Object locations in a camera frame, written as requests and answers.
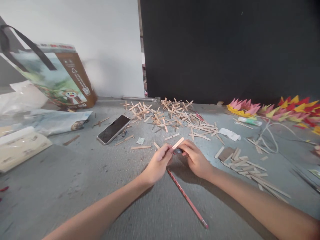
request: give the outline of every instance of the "hand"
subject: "hand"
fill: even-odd
[[[194,174],[208,180],[213,173],[214,167],[209,163],[200,149],[190,140],[184,140],[178,148],[184,151],[182,155],[187,157],[189,167]]]
[[[172,162],[172,153],[172,145],[167,143],[156,151],[148,166],[140,175],[145,183],[154,185],[163,177],[167,166]]]

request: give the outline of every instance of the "phone screen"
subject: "phone screen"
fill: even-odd
[[[113,123],[111,123],[105,130],[103,130],[98,138],[104,143],[108,143],[128,122],[129,118],[121,115]]]

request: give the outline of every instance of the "smartphone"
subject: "smartphone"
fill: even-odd
[[[97,139],[103,144],[107,145],[123,130],[130,122],[130,118],[121,115],[113,123],[111,123],[105,130],[103,130]]]

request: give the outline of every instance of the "shopping bag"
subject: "shopping bag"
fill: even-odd
[[[12,28],[30,49],[10,51],[4,29]],[[97,101],[74,46],[58,43],[33,43],[9,25],[0,26],[0,48],[6,59],[44,95],[61,108],[91,108]]]

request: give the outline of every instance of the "qr code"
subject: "qr code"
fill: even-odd
[[[87,96],[91,94],[88,87],[83,88],[82,90],[83,90],[83,92],[84,92]]]

